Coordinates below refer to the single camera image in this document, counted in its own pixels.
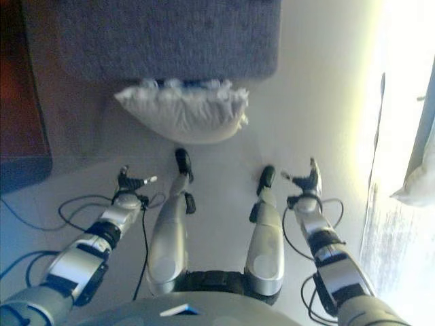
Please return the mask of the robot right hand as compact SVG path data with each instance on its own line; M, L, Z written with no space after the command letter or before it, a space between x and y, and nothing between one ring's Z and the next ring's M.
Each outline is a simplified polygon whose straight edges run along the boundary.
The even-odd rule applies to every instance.
M295 176L291 175L286 170L280 172L281 177L296 187L302 190L304 194L313 194L315 196L321 196L321 173L317 161L314 157L310 158L310 173L307 176Z

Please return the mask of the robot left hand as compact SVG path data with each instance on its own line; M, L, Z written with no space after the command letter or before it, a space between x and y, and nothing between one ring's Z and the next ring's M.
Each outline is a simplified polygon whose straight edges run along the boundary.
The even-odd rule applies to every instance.
M145 185L149 185L158 180L157 176L151 176L145 179L140 178L132 178L128 176L129 165L124 165L120 168L120 172L117 177L118 188L116 193L118 192L135 192Z

